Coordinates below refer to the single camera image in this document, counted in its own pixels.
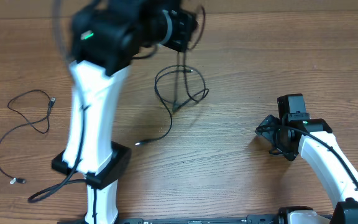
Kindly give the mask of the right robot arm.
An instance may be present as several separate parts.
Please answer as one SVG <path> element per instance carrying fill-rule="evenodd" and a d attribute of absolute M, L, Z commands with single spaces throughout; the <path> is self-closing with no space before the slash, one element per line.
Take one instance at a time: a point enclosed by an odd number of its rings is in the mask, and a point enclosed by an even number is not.
<path fill-rule="evenodd" d="M 272 223 L 358 223 L 358 171 L 339 147 L 329 124 L 313 119 L 301 93 L 277 99 L 278 116 L 267 116 L 255 129 L 272 145 L 272 156 L 301 157 L 312 168 L 334 209 L 319 215 L 306 206 L 282 207 Z"/>

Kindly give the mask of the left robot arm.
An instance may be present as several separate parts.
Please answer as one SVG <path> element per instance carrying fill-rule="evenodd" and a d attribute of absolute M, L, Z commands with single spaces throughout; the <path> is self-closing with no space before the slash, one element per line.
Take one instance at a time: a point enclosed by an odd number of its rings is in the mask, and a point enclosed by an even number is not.
<path fill-rule="evenodd" d="M 185 52 L 198 26 L 197 15 L 180 1 L 92 1 L 74 14 L 72 42 L 65 55 L 74 81 L 68 143 L 52 160 L 65 176 L 83 175 L 88 209 L 82 223 L 117 223 L 117 182 L 131 149 L 111 140 L 119 94 L 142 47 Z"/>

